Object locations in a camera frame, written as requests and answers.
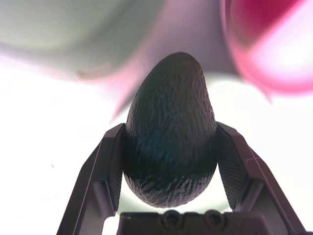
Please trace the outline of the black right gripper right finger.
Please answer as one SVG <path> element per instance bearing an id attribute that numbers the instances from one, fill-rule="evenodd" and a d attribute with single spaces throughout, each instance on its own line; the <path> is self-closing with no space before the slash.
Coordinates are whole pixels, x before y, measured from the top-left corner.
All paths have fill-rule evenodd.
<path id="1" fill-rule="evenodd" d="M 217 161 L 240 235 L 305 235 L 306 229 L 267 164 L 234 128 L 217 123 Z"/>

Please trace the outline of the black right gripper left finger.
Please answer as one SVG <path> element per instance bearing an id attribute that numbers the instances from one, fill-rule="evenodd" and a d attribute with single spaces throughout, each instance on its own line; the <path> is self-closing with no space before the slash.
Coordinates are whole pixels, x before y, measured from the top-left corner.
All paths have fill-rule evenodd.
<path id="1" fill-rule="evenodd" d="M 107 218 L 115 216 L 123 175 L 125 124 L 108 130 L 85 161 L 57 235 L 100 235 Z"/>

